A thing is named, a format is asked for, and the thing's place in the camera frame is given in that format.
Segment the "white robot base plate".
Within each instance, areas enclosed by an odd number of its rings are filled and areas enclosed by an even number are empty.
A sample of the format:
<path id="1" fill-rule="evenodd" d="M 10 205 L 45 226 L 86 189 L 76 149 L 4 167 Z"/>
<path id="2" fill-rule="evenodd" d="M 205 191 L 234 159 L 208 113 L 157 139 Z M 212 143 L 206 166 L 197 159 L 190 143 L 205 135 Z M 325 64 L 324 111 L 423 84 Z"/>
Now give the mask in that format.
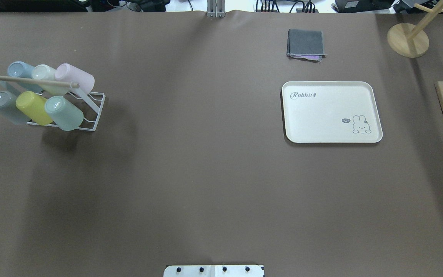
<path id="1" fill-rule="evenodd" d="M 164 277 L 265 277 L 263 265 L 172 265 L 163 272 Z"/>

